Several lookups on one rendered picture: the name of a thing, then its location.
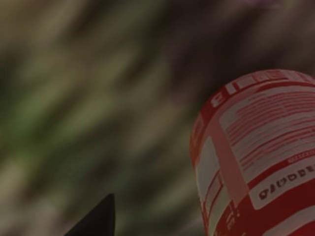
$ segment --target red can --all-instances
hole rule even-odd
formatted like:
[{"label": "red can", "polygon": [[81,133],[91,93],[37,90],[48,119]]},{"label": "red can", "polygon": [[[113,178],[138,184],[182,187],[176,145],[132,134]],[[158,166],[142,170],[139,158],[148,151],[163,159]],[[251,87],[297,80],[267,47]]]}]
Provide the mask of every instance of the red can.
[{"label": "red can", "polygon": [[202,107],[190,138],[207,236],[315,235],[315,80],[242,76]]}]

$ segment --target product label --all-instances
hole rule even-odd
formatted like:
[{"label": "product label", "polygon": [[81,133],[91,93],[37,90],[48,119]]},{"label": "product label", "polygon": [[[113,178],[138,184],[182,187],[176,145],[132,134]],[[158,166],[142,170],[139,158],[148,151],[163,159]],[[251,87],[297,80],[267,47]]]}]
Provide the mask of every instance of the product label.
[{"label": "product label", "polygon": [[290,236],[314,226],[312,77],[267,70],[224,86],[202,108],[190,152],[208,235],[286,236],[296,214],[305,220]]}]

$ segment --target red container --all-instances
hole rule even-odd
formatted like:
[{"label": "red container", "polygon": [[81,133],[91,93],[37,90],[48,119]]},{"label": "red container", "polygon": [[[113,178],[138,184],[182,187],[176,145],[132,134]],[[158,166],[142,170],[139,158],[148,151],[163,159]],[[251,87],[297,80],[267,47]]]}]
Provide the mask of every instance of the red container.
[{"label": "red container", "polygon": [[315,236],[315,80],[265,70],[202,107],[190,138],[206,235]]}]

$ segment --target black triangular object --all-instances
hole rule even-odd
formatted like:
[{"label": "black triangular object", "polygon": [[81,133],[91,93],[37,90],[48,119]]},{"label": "black triangular object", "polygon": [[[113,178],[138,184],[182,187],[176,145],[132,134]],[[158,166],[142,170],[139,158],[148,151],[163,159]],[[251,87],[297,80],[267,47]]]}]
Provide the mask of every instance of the black triangular object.
[{"label": "black triangular object", "polygon": [[109,194],[64,236],[114,236],[115,200]]}]

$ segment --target blurred background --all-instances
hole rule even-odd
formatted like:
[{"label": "blurred background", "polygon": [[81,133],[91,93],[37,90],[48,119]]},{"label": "blurred background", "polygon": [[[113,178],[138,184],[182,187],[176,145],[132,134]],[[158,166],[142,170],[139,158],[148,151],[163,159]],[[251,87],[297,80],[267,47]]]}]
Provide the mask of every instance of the blurred background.
[{"label": "blurred background", "polygon": [[[204,235],[188,146],[203,101],[173,100],[167,4],[0,0],[1,236],[62,236],[108,193],[117,236]],[[303,45],[288,67],[312,68]]]}]

